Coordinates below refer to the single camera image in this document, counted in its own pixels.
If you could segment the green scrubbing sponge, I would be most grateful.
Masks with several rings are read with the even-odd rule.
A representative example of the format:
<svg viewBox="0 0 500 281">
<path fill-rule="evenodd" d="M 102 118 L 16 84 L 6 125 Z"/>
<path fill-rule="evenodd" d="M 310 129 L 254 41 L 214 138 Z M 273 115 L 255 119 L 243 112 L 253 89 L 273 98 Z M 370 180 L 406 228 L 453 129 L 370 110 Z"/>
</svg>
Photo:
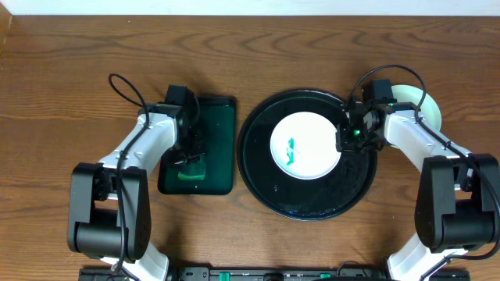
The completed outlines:
<svg viewBox="0 0 500 281">
<path fill-rule="evenodd" d="M 179 180 L 203 180 L 206 175 L 206 164 L 204 162 L 190 162 L 182 165 L 178 171 Z"/>
</svg>

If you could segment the white plate green stain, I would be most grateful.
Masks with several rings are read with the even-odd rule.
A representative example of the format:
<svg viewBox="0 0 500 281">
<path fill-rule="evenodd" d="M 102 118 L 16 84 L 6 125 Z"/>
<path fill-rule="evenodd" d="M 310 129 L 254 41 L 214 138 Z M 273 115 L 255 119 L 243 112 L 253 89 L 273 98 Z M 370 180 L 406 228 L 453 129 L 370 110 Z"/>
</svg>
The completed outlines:
<svg viewBox="0 0 500 281">
<path fill-rule="evenodd" d="M 337 129 L 326 117 L 314 112 L 296 112 L 284 117 L 270 136 L 270 153 L 277 166 L 299 180 L 315 180 L 338 165 Z"/>
</svg>

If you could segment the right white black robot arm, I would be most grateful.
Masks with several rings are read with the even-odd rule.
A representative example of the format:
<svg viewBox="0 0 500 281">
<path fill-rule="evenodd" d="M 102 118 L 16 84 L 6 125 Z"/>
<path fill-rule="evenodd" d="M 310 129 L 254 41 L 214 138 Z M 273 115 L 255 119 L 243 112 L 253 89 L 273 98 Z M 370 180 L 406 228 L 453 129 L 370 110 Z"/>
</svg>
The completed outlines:
<svg viewBox="0 0 500 281">
<path fill-rule="evenodd" d="M 387 259 L 393 280 L 428 280 L 456 259 L 488 259 L 499 250 L 499 163 L 450 141 L 411 103 L 356 105 L 337 128 L 341 152 L 390 144 L 420 172 L 416 232 Z"/>
</svg>

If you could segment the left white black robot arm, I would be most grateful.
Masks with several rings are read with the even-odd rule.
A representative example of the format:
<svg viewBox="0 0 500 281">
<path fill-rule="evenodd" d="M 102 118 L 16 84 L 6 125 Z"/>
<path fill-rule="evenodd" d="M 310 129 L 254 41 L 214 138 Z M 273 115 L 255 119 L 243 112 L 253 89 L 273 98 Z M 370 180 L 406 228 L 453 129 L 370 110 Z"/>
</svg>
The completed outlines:
<svg viewBox="0 0 500 281">
<path fill-rule="evenodd" d="M 189 147 L 199 116 L 199 105 L 147 105 L 115 150 L 74 168 L 67 228 L 71 251 L 109 263 L 114 274 L 166 279 L 169 259 L 150 241 L 148 178 L 166 152 Z"/>
</svg>

